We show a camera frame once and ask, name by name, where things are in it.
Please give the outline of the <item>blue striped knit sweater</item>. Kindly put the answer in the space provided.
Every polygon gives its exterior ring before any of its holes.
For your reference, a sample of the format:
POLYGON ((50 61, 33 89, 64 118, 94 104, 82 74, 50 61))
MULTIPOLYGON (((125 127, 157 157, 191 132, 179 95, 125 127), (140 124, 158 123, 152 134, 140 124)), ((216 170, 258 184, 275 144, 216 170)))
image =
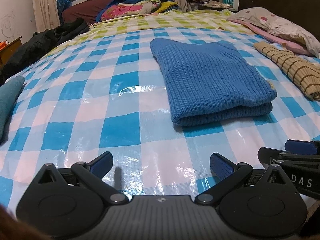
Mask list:
POLYGON ((231 43, 155 38, 150 49, 163 75, 175 125, 198 126, 272 111, 276 89, 231 43))

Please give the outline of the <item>black clothes pile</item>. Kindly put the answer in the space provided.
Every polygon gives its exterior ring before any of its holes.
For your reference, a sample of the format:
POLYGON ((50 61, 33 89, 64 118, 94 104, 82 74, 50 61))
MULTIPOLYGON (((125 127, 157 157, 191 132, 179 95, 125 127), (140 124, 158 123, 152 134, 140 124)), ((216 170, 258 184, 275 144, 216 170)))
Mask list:
POLYGON ((21 45, 1 68, 1 85, 9 77, 29 67, 57 46, 88 31, 87 22, 82 18, 77 18, 55 29, 34 33, 33 37, 21 45))

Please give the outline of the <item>beige brown-striped sweater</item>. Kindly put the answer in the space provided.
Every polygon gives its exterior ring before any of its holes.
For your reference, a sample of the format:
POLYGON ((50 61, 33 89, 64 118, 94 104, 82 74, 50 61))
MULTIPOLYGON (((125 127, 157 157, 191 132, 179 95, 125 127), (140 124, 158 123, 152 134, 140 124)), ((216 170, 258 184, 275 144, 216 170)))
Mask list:
POLYGON ((309 62, 286 49, 278 49, 266 42, 257 42, 253 47, 275 63, 311 101, 319 101, 319 65, 309 62))

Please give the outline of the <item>blue checked bed sheet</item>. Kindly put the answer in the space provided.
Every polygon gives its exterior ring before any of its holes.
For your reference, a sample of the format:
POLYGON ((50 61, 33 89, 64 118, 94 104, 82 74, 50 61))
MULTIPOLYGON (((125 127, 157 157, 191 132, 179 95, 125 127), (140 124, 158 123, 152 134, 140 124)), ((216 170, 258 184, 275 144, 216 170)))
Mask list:
POLYGON ((104 178, 127 194, 195 196, 218 179, 209 167, 218 152, 255 168, 259 148, 282 149, 289 139, 319 139, 319 103, 307 100, 254 48, 257 35, 214 29, 159 28, 88 38, 43 57, 21 74, 1 144, 1 204, 15 210, 45 163, 70 167, 105 151, 114 165, 104 178), (174 127, 167 91, 150 41, 228 41, 276 88, 269 116, 194 128, 174 127))

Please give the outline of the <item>pink pillow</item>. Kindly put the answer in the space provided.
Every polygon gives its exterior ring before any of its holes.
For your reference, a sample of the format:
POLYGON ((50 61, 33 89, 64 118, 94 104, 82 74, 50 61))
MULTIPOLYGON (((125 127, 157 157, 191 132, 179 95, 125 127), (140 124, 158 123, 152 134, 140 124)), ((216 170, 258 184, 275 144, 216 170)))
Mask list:
POLYGON ((227 18, 228 21, 234 22, 234 23, 238 23, 238 24, 242 24, 246 27, 248 27, 251 31, 253 31, 256 34, 259 34, 260 36, 262 36, 263 38, 265 38, 266 40, 268 40, 271 43, 278 43, 280 44, 283 48, 286 48, 287 50, 290 50, 296 54, 300 54, 300 55, 306 55, 306 56, 311 56, 313 57, 313 54, 310 53, 305 46, 302 46, 296 42, 292 42, 289 40, 285 40, 283 38, 274 36, 266 31, 264 31, 263 29, 252 25, 251 23, 247 23, 245 21, 242 20, 233 20, 230 17, 227 18))

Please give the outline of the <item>teal folded cloth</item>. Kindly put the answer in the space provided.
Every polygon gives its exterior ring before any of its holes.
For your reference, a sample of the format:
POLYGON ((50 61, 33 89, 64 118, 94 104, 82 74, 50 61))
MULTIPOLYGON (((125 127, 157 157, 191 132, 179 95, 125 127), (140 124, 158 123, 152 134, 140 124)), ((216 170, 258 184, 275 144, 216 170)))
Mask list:
POLYGON ((25 78, 23 76, 17 76, 1 86, 1 140, 5 133, 7 120, 9 119, 9 116, 11 115, 12 110, 14 108, 15 102, 22 91, 24 82, 25 78))

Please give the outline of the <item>grey floral pillow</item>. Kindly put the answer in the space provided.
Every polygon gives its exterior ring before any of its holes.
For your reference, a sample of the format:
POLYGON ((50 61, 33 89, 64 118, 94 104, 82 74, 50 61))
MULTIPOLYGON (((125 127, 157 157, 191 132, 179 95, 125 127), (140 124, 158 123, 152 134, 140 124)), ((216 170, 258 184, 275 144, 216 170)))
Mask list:
POLYGON ((319 58, 320 43, 310 32, 265 8, 243 9, 230 18, 251 23, 274 36, 305 46, 313 56, 319 58))

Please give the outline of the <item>green checked bed sheet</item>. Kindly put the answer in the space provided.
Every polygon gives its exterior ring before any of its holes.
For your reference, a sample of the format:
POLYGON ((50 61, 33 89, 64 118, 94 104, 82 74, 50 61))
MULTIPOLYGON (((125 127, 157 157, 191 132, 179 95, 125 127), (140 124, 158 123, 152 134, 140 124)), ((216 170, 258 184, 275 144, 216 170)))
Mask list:
POLYGON ((64 42, 46 55, 53 55, 69 46, 81 44, 85 41, 148 29, 178 27, 218 29, 242 34, 254 34, 248 27, 227 20, 233 15, 234 13, 228 9, 222 11, 206 9, 190 12, 171 10, 160 14, 115 18, 91 25, 88 32, 64 42))

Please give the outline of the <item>wooden side table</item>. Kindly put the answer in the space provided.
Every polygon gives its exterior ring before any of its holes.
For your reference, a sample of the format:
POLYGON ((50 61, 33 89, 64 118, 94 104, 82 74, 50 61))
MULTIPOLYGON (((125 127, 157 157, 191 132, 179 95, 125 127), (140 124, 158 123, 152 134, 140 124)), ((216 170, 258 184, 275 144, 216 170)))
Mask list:
POLYGON ((1 48, 0 51, 1 67, 9 61, 9 59, 16 52, 16 50, 22 45, 21 38, 22 37, 20 36, 12 42, 5 42, 6 45, 3 48, 1 48))

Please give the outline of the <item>orange item on table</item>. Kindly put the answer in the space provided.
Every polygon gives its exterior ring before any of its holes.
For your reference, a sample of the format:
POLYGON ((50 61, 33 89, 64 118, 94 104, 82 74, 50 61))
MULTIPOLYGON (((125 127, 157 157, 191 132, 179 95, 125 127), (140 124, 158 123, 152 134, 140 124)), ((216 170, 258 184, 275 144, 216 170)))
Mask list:
POLYGON ((5 48, 8 44, 9 42, 7 41, 0 42, 0 49, 5 48))

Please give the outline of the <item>maroon bed base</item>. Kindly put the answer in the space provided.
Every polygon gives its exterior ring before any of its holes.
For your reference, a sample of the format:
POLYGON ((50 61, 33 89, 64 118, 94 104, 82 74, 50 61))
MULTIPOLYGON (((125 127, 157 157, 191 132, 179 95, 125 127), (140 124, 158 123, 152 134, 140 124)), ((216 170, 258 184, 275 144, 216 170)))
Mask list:
POLYGON ((95 23, 95 19, 112 0, 86 0, 72 6, 62 12, 64 23, 75 21, 77 18, 84 19, 87 23, 95 23))

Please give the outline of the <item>colourful floral quilt pile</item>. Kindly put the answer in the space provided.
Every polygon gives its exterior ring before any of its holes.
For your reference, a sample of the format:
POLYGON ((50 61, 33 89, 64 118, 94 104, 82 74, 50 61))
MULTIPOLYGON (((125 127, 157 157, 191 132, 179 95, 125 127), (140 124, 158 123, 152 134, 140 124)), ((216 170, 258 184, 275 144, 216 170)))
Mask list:
POLYGON ((95 21, 101 22, 125 16, 145 16, 179 9, 173 0, 112 0, 97 15, 95 21))

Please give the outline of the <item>blue plastic bag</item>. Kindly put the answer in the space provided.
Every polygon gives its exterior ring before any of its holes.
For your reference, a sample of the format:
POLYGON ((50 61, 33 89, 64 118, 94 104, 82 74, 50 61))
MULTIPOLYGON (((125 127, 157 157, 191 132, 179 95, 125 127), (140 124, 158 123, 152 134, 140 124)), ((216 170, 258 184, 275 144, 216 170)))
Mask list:
POLYGON ((72 6, 72 3, 70 0, 56 0, 57 5, 57 11, 59 18, 62 18, 62 13, 72 6))

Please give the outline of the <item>beige left curtain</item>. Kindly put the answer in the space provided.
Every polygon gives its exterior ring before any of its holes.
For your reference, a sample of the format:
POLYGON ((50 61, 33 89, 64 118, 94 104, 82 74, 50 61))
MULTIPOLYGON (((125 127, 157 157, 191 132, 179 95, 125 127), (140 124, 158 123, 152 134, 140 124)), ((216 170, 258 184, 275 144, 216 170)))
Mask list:
POLYGON ((38 33, 60 25, 57 0, 32 0, 32 2, 38 33))

